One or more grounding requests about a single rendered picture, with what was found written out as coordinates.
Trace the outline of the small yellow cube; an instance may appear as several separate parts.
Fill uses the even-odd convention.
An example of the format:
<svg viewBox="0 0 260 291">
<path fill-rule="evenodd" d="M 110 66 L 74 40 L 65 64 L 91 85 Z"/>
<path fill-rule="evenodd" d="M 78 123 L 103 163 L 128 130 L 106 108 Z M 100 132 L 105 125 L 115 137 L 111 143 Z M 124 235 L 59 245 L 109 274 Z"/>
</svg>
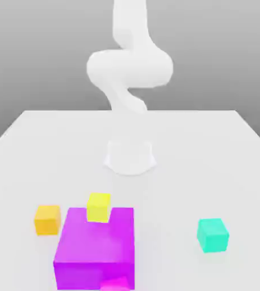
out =
<svg viewBox="0 0 260 291">
<path fill-rule="evenodd" d="M 91 193 L 86 208 L 88 222 L 108 223 L 111 213 L 111 195 Z"/>
</svg>

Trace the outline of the small orange cube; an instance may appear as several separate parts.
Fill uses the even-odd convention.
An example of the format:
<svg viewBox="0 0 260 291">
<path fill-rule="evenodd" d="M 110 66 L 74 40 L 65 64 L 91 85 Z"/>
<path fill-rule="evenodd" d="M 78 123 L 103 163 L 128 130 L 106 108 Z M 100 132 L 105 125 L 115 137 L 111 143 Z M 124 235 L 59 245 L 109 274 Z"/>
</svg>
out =
<svg viewBox="0 0 260 291">
<path fill-rule="evenodd" d="M 58 235 L 61 226 L 61 209 L 58 205 L 39 205 L 35 218 L 37 235 Z"/>
</svg>

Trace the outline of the small teal cube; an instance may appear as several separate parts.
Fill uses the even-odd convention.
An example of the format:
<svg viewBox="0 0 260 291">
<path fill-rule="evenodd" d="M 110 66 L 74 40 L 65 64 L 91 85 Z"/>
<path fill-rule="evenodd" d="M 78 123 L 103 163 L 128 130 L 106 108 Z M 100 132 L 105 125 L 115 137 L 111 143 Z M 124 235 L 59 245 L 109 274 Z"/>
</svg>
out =
<svg viewBox="0 0 260 291">
<path fill-rule="evenodd" d="M 224 252 L 227 250 L 229 232 L 220 218 L 200 219 L 197 239 L 204 253 Z"/>
</svg>

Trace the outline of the small magenta cube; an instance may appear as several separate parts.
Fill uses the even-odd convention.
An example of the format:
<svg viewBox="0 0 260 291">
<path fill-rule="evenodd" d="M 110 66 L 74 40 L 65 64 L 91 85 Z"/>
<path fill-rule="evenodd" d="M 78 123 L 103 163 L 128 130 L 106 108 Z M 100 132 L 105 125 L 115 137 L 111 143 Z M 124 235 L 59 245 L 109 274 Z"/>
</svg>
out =
<svg viewBox="0 0 260 291">
<path fill-rule="evenodd" d="M 119 277 L 102 281 L 100 291 L 130 291 L 130 287 L 126 277 Z"/>
</svg>

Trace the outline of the large purple box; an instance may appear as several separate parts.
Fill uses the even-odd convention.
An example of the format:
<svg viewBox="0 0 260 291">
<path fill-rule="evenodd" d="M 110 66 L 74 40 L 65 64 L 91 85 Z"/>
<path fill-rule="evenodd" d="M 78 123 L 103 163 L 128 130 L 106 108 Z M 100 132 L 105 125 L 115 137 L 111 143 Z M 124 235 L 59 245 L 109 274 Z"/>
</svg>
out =
<svg viewBox="0 0 260 291">
<path fill-rule="evenodd" d="M 87 221 L 85 208 L 69 208 L 53 266 L 59 290 L 98 290 L 119 277 L 134 289 L 134 209 L 114 207 L 107 223 L 96 223 Z"/>
</svg>

